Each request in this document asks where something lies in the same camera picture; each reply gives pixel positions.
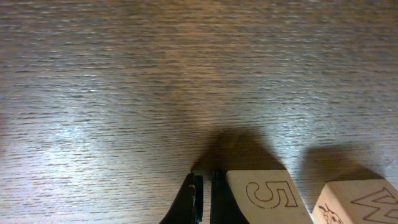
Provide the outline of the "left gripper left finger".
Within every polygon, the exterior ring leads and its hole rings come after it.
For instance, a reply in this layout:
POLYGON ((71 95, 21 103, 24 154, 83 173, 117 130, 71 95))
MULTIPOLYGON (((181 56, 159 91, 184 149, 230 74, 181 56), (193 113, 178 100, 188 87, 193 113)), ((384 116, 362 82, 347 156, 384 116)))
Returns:
POLYGON ((189 173, 160 224, 199 224, 203 218, 203 176, 189 173))

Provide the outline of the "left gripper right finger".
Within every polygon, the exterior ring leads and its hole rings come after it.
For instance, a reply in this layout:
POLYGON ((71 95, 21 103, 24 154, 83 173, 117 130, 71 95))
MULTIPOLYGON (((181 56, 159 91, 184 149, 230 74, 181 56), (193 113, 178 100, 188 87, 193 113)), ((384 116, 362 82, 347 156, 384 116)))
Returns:
POLYGON ((223 171, 213 173, 211 184, 211 224, 249 224, 240 210, 223 171))

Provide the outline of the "green R letter block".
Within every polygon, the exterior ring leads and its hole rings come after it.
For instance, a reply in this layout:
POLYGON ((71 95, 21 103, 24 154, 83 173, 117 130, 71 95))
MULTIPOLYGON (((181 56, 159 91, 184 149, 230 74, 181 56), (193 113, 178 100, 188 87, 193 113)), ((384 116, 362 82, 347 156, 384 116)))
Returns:
POLYGON ((313 223, 287 170, 230 170, 226 178, 249 223, 313 223))

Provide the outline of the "yellow S block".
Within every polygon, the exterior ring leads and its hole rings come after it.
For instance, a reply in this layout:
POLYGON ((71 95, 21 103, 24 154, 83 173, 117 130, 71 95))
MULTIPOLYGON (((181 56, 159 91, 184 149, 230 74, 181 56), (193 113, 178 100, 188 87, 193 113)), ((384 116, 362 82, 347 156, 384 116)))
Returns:
POLYGON ((397 190, 385 179, 327 182, 312 216, 317 224, 397 224, 397 190))

